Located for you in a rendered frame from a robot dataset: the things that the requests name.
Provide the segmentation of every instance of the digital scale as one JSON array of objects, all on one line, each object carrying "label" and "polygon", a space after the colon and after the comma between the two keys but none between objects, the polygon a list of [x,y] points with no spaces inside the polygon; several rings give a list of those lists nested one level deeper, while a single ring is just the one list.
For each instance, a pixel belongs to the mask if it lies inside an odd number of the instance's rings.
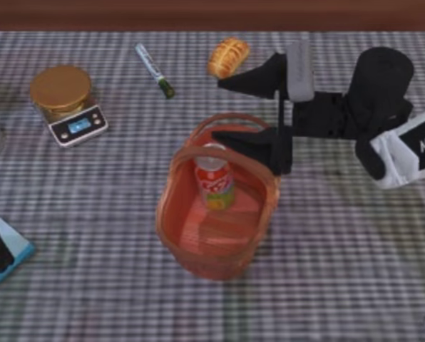
[{"label": "digital scale", "polygon": [[61,147],[70,147],[108,129],[108,121],[98,105],[83,110],[55,123],[49,123],[49,130]]},{"label": "digital scale", "polygon": [[77,145],[108,129],[108,121],[91,96],[91,78],[80,68],[48,68],[32,80],[30,88],[36,111],[61,147]]}]

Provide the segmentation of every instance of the orange handbag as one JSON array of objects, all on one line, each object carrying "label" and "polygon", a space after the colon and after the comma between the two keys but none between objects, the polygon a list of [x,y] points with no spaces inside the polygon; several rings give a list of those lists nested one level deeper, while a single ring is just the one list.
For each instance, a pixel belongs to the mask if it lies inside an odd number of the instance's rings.
[{"label": "orange handbag", "polygon": [[[219,123],[239,119],[244,123]],[[252,261],[279,199],[280,178],[258,161],[213,143],[213,130],[258,132],[269,127],[251,115],[226,113],[203,121],[175,154],[157,208],[156,229],[162,243],[185,269],[206,279],[235,278]],[[208,210],[195,179],[197,157],[227,160],[235,180],[235,201],[226,210]]]}]

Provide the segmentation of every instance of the marker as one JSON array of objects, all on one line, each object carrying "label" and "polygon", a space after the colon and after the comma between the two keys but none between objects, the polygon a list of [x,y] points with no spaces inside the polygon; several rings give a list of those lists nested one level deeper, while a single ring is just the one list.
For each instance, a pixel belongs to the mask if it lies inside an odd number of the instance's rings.
[{"label": "marker", "polygon": [[157,82],[158,86],[163,90],[166,98],[172,98],[175,95],[175,90],[171,87],[165,76],[160,72],[149,52],[146,51],[144,45],[138,43],[135,50],[143,61],[146,69],[148,69],[149,73],[154,78],[155,82]]}]

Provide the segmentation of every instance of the plaid tablecloth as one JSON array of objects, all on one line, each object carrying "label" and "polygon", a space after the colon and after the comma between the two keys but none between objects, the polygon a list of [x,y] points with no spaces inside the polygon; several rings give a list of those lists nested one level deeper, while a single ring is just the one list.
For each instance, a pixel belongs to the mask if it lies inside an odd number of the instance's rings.
[{"label": "plaid tablecloth", "polygon": [[[0,286],[0,342],[425,341],[425,180],[378,190],[351,142],[295,139],[241,279],[195,278],[159,242],[168,165],[196,124],[228,110],[276,121],[275,101],[206,76],[231,34],[252,49],[240,71],[308,38],[317,90],[347,91],[363,50],[397,48],[416,68],[413,115],[425,110],[425,33],[0,33],[0,215],[37,248]],[[174,99],[135,55],[139,41]],[[110,123],[68,150],[29,102],[33,76],[60,63],[90,73]]]}]

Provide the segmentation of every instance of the can top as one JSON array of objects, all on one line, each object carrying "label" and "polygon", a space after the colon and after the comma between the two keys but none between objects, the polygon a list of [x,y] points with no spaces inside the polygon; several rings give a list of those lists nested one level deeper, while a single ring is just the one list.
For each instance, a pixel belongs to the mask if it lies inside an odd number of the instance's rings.
[{"label": "can top", "polygon": [[47,110],[69,111],[87,99],[91,88],[87,72],[75,66],[55,66],[32,80],[30,96],[35,104]]},{"label": "can top", "polygon": [[[203,147],[213,147],[213,148],[220,148],[222,150],[225,150],[225,146],[221,144],[213,143],[213,142],[203,145]],[[224,167],[227,164],[227,161],[223,159],[214,158],[214,157],[196,157],[195,164],[200,169],[214,172]]]}]

